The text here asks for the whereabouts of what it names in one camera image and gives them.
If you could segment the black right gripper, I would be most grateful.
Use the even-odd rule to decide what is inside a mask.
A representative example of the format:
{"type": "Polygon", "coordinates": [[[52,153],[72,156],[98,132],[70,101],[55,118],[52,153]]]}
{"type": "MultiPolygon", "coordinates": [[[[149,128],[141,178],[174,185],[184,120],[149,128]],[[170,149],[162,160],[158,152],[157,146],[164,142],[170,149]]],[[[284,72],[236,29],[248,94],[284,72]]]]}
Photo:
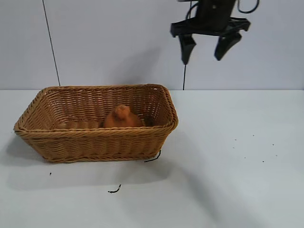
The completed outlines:
{"type": "Polygon", "coordinates": [[[171,35],[180,36],[184,64],[188,64],[196,46],[192,34],[220,36],[214,53],[217,61],[242,39],[238,31],[248,31],[251,23],[245,18],[231,17],[235,3],[234,0],[199,0],[192,6],[196,8],[193,18],[171,24],[171,35]]]}

